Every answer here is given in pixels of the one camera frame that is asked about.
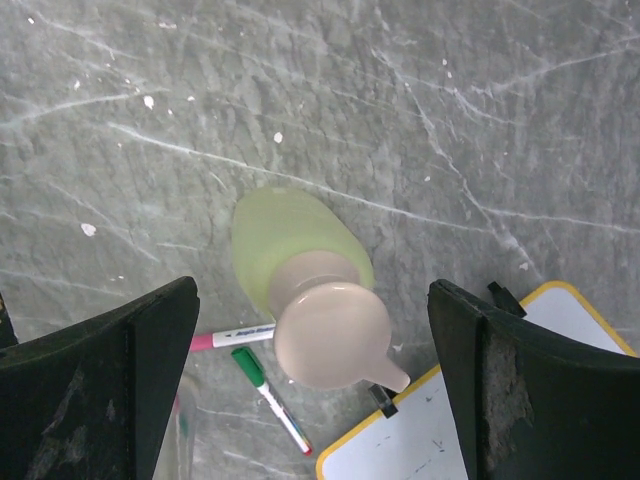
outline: whiteboard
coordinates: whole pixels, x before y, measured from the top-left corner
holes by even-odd
[[[571,285],[548,282],[522,301],[526,320],[616,353],[635,355]],[[377,411],[327,448],[320,480],[467,480],[440,367],[399,394],[398,413]]]

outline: marker cap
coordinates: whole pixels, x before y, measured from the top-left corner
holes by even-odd
[[[231,356],[249,378],[254,387],[264,385],[264,374],[260,361],[249,347],[236,348]]]

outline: light green container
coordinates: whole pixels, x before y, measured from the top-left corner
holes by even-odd
[[[294,188],[259,188],[242,198],[233,216],[233,268],[253,304],[269,312],[272,275],[295,255],[328,251],[358,269],[371,289],[373,266],[364,247],[320,200]]]

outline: black clip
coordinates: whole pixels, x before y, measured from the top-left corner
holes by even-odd
[[[500,310],[504,310],[505,312],[520,318],[524,318],[527,315],[527,312],[522,308],[520,302],[516,300],[509,290],[505,287],[501,287],[498,282],[491,282],[487,285],[487,288],[491,292],[493,303]]]
[[[396,396],[395,392],[392,392],[378,384],[374,384],[369,387],[369,393],[376,401],[378,408],[382,410],[382,413],[386,418],[392,417],[398,413],[398,408],[393,403],[393,397]]]

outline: dry erase marker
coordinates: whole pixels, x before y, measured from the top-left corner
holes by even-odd
[[[275,323],[269,325],[259,325],[257,327],[238,328],[226,332],[208,333],[206,335],[196,335],[191,340],[190,352],[208,350],[210,348],[229,347],[241,343],[259,342],[273,338]]]
[[[236,348],[231,352],[234,360],[240,365],[240,368],[245,373],[253,386],[258,389],[260,394],[267,400],[269,407],[273,410],[276,417],[282,422],[284,428],[286,428],[291,438],[296,442],[302,453],[309,456],[312,453],[311,443],[302,433],[300,427],[293,420],[289,412],[287,412],[282,405],[282,402],[274,395],[274,392],[269,388],[267,380],[264,378],[264,372],[262,365],[253,354],[249,347]]]

